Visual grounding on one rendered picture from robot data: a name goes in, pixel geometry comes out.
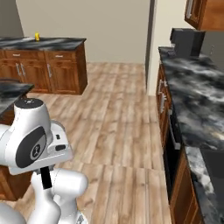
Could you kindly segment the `brown base cupboard doors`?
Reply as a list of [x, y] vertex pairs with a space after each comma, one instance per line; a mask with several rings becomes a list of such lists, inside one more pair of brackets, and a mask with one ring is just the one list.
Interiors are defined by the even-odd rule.
[[169, 127], [168, 110], [171, 108], [172, 98], [171, 98], [171, 94], [170, 94], [168, 84], [166, 81], [166, 85], [162, 87], [162, 91], [165, 93], [167, 100], [164, 103], [164, 112], [160, 114], [159, 113], [160, 96], [158, 95], [159, 80], [166, 81], [165, 68], [162, 64], [159, 65], [158, 74], [157, 74], [156, 100], [157, 100], [157, 113], [158, 113], [158, 120], [159, 120], [161, 144], [162, 146], [165, 146], [167, 131]]

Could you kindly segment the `brown island cabinet, dark top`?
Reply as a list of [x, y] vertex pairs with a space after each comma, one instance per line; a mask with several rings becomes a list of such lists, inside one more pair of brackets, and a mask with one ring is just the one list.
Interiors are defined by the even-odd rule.
[[[0, 78], [0, 124], [12, 125], [14, 120], [13, 104], [33, 89], [33, 84], [20, 83], [18, 80]], [[16, 201], [27, 191], [32, 173], [13, 176], [7, 166], [0, 165], [0, 200]]]

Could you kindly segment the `black hob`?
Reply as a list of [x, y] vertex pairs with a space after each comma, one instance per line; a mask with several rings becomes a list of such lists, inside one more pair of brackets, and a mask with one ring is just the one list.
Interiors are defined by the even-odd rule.
[[211, 179], [218, 205], [224, 209], [224, 151], [202, 149], [200, 152]]

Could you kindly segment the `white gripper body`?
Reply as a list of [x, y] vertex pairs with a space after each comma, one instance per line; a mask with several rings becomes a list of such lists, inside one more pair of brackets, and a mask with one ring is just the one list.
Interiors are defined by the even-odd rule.
[[31, 165], [25, 168], [17, 168], [17, 167], [10, 167], [9, 172], [11, 175], [18, 175], [25, 172], [32, 172], [37, 169], [55, 165], [57, 163], [66, 162], [73, 158], [73, 152], [70, 144], [66, 145], [64, 150], [56, 151], [52, 149], [50, 151], [44, 150], [42, 155]]

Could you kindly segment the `brown cupboard beneath hob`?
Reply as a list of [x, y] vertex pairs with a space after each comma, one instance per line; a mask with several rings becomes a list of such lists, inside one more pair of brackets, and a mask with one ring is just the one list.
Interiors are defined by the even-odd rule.
[[170, 212], [172, 224], [204, 224], [185, 148], [181, 149], [179, 156], [171, 194]]

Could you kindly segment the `black countertop appliance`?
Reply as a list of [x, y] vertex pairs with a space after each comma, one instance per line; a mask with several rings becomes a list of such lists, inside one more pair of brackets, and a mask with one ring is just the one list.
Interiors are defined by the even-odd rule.
[[173, 54], [182, 59], [198, 57], [204, 37], [204, 31], [189, 28], [172, 28], [170, 41], [174, 45]]

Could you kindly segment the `brown wall cupboard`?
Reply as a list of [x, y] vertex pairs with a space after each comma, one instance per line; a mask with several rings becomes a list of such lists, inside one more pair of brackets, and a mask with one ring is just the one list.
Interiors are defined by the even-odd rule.
[[186, 8], [185, 21], [196, 30], [224, 31], [224, 0], [194, 0], [191, 18], [186, 18]]

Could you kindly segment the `black oven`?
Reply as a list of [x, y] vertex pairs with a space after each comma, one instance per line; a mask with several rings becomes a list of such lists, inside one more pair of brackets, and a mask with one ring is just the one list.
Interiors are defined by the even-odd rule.
[[[170, 109], [173, 110], [175, 118], [177, 120], [174, 108], [170, 108]], [[179, 150], [174, 149], [174, 145], [173, 145], [172, 137], [171, 137], [171, 133], [170, 133], [170, 125], [169, 125], [168, 131], [167, 131], [166, 142], [164, 145], [164, 155], [163, 155], [168, 201], [171, 201], [171, 197], [172, 197], [172, 189], [174, 186], [176, 171], [178, 169], [180, 149]]]

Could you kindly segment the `brown cupboard run, dark worktop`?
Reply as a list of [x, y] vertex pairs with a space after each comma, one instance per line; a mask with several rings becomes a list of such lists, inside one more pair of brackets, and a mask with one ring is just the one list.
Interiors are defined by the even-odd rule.
[[84, 38], [0, 37], [0, 78], [36, 93], [80, 95], [88, 84]]

